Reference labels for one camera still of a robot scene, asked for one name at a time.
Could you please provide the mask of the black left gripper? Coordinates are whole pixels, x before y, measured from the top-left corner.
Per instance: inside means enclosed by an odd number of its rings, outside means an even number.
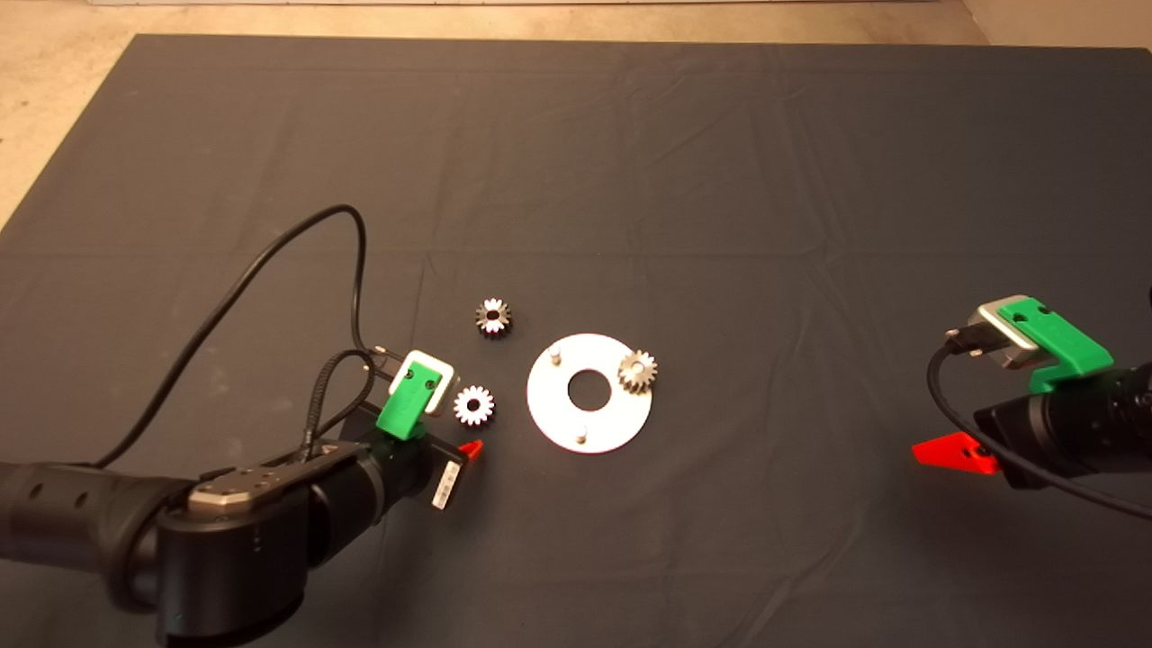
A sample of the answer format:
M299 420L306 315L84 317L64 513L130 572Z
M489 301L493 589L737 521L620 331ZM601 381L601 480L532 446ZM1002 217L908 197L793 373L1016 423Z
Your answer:
M372 443L372 460L382 484L382 517L396 504L414 500L447 511L464 485L470 461L482 458L484 442L460 446L432 435L400 440L382 436Z

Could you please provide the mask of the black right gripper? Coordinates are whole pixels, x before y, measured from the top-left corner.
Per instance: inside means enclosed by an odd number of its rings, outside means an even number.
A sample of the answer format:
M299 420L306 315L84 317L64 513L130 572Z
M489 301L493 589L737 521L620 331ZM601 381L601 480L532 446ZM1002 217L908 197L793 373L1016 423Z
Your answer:
M1130 372L1099 372L1052 392L975 410L978 429L1000 446L1061 477L1130 472L1130 427L1121 406ZM922 466L996 475L995 455L967 432L911 446Z

